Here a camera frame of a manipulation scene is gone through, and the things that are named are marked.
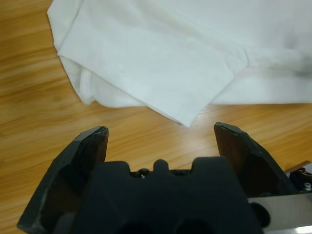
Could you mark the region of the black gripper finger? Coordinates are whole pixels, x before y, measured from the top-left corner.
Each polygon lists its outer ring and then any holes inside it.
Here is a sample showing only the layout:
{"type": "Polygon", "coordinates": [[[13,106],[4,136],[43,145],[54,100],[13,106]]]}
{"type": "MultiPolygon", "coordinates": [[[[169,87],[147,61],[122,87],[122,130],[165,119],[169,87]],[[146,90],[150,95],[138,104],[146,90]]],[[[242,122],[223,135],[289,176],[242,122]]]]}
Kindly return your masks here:
{"type": "Polygon", "coordinates": [[[105,161],[109,130],[80,133],[51,163],[21,215],[22,231],[67,231],[94,167],[105,161]]]}
{"type": "Polygon", "coordinates": [[[219,154],[228,160],[247,197],[298,194],[274,158],[246,132],[217,122],[214,133],[219,154]]]}

